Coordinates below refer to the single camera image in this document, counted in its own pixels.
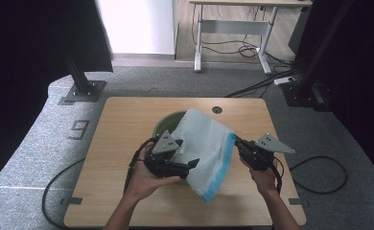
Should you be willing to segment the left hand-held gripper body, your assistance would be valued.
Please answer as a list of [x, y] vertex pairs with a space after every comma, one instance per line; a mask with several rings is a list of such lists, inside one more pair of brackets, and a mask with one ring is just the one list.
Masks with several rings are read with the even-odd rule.
[[155, 137], [153, 146], [149, 149], [144, 160], [150, 173], [156, 177], [179, 176], [186, 178], [189, 170], [181, 169], [172, 161], [178, 148], [175, 139], [168, 130], [165, 130], [159, 137]]

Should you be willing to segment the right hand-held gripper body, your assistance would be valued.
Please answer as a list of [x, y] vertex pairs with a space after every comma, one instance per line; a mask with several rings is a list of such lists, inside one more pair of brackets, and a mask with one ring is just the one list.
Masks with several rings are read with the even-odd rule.
[[245, 151], [239, 155], [255, 171], [267, 170], [273, 162], [274, 154], [294, 153], [294, 149], [282, 143], [269, 133], [263, 135], [256, 141], [249, 141], [248, 146], [244, 146]]

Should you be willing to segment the green plastic bin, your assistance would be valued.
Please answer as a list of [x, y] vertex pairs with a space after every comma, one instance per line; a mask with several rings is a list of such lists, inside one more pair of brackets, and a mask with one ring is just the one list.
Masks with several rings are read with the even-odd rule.
[[177, 127], [184, 114], [184, 111], [178, 111], [162, 118], [153, 130], [153, 139], [155, 137], [159, 137], [165, 130], [168, 130], [171, 134]]

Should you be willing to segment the white bag with blue band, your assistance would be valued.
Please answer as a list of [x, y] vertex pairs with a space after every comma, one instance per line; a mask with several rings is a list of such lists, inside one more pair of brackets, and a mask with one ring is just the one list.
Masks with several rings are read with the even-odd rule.
[[198, 164], [186, 177], [187, 183], [203, 201], [211, 201], [231, 164], [236, 140], [234, 131], [190, 108], [172, 132], [172, 137], [183, 141], [174, 157], [177, 163], [198, 159]]

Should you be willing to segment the person's right hand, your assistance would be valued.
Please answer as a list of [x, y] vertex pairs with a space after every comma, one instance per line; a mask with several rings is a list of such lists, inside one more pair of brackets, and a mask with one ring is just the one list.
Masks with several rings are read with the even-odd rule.
[[256, 183], [257, 190], [263, 198], [278, 194], [275, 187], [275, 174], [271, 168], [268, 168], [265, 171], [255, 171], [243, 158], [240, 158], [240, 160], [248, 168], [252, 180]]

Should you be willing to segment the person's left hand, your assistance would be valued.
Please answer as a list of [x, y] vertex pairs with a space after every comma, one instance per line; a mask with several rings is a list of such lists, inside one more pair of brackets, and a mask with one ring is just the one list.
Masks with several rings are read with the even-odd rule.
[[140, 153], [136, 158], [136, 163], [133, 166], [129, 185], [124, 194], [124, 199], [131, 203], [137, 203], [138, 201], [150, 196], [156, 189], [181, 180], [179, 176], [156, 177], [150, 173], [144, 160], [148, 150], [152, 146], [153, 142], [149, 142], [140, 150]]

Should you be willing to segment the white power strip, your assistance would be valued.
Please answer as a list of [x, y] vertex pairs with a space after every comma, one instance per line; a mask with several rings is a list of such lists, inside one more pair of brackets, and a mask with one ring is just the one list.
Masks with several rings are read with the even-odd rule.
[[294, 77], [285, 77], [285, 78], [276, 79], [273, 81], [273, 83], [275, 85], [280, 85], [280, 84], [294, 82], [294, 81], [295, 81]]

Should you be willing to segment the black metal stand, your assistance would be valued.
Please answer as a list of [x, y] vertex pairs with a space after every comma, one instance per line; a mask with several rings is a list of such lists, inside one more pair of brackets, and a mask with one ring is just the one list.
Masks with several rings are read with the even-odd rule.
[[288, 106], [329, 111], [325, 85], [315, 84], [317, 68], [354, 0], [314, 0], [293, 65], [301, 72], [298, 82], [281, 86]]

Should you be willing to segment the black stand base left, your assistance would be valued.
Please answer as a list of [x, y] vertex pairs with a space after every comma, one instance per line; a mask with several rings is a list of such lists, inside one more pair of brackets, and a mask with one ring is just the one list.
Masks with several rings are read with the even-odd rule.
[[58, 104], [72, 105], [78, 102], [95, 103], [98, 101], [105, 88], [105, 81], [89, 80], [68, 51], [63, 53], [63, 58], [74, 84]]

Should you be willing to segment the black curtain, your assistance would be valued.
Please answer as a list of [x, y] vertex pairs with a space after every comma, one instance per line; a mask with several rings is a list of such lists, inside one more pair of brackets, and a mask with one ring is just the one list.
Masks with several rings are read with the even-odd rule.
[[316, 82], [329, 90], [329, 107], [374, 164], [374, 0], [354, 0]]
[[0, 172], [70, 59], [80, 71], [112, 70], [97, 0], [0, 0]]

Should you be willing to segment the grey metal desk frame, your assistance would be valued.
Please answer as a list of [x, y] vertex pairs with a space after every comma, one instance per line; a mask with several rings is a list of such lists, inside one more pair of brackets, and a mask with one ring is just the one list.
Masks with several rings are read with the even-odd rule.
[[[202, 34], [225, 34], [225, 35], [260, 35], [262, 42], [256, 49], [257, 57], [260, 60], [264, 73], [271, 74], [266, 58], [266, 48], [269, 42], [274, 21], [279, 8], [309, 8], [311, 0], [189, 0], [190, 4], [199, 6], [199, 18], [197, 28], [197, 44], [195, 50], [194, 70], [201, 71], [201, 35]], [[271, 7], [271, 16], [268, 21], [228, 21], [211, 20], [203, 18], [205, 6], [249, 6], [249, 7]]]

